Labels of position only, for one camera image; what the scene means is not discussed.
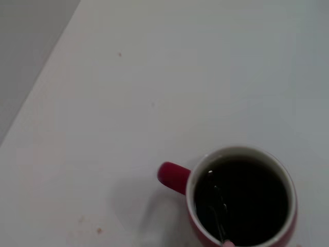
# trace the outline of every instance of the red mug handle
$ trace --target red mug handle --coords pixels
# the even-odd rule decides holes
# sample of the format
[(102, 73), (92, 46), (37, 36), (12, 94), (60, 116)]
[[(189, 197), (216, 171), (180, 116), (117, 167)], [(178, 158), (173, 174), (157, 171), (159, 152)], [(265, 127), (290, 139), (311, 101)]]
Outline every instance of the red mug handle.
[(183, 195), (185, 195), (187, 179), (191, 171), (171, 162), (164, 162), (158, 170), (159, 181)]

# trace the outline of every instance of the mug rim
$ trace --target mug rim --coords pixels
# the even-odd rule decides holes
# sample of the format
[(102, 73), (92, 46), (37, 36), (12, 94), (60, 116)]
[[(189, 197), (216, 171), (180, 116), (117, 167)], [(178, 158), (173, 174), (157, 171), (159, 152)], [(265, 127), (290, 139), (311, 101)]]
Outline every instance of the mug rim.
[(193, 220), (194, 224), (196, 225), (197, 229), (205, 236), (207, 237), (211, 242), (218, 246), (222, 246), (222, 243), (216, 239), (214, 236), (212, 236), (201, 224), (199, 221), (196, 211), (194, 209), (194, 188), (195, 185), (200, 178), (200, 173), (197, 177), (195, 177), (196, 172), (202, 168), (202, 171), (204, 170), (205, 167), (207, 167), (209, 164), (212, 163), (213, 158), (211, 158), (213, 155), (217, 156), (215, 159), (219, 158), (221, 155), (219, 154), (220, 152), (223, 152), (225, 150), (233, 150), (233, 149), (245, 149), (249, 151), (254, 151), (254, 152), (259, 152), (262, 155), (266, 156), (267, 158), (271, 159), (275, 163), (275, 165), (280, 169), (280, 171), (284, 174), (284, 178), (286, 182), (288, 183), (288, 187), (291, 190), (290, 192), (290, 200), (291, 200), (291, 207), (288, 209), (288, 215), (285, 223), (281, 227), (281, 229), (270, 239), (267, 241), (258, 244), (258, 245), (253, 245), (250, 247), (268, 247), (272, 246), (273, 244), (279, 242), (284, 235), (289, 231), (291, 225), (294, 222), (295, 214), (297, 212), (297, 196), (296, 196), (296, 191), (295, 187), (293, 184), (293, 181), (287, 172), (286, 168), (282, 165), (282, 163), (275, 158), (272, 154), (270, 154), (267, 151), (264, 151), (258, 147), (253, 147), (253, 146), (247, 146), (247, 145), (232, 145), (232, 146), (224, 146), (222, 148), (216, 149), (215, 151), (204, 155), (204, 157), (198, 162), (198, 164), (191, 170), (191, 174), (188, 178), (187, 181), (187, 186), (186, 186), (186, 201), (187, 201), (187, 208), (190, 214), (191, 219)]

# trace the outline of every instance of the crumb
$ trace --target crumb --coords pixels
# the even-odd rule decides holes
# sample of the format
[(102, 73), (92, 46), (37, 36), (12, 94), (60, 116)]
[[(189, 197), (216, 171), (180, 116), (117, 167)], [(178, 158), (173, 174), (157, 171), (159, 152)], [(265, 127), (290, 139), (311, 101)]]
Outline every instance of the crumb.
[(84, 216), (81, 216), (78, 222), (83, 223), (84, 222)]
[(100, 235), (103, 232), (102, 228), (97, 228), (97, 234)]

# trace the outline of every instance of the coffee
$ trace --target coffee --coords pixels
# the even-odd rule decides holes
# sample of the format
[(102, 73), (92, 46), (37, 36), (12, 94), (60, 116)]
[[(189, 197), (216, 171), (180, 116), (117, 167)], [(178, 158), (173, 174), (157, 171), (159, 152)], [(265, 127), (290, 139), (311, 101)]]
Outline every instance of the coffee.
[(288, 212), (287, 193), (279, 177), (244, 156), (213, 162), (196, 185), (194, 201), (204, 228), (218, 240), (230, 239), (238, 246), (272, 238)]

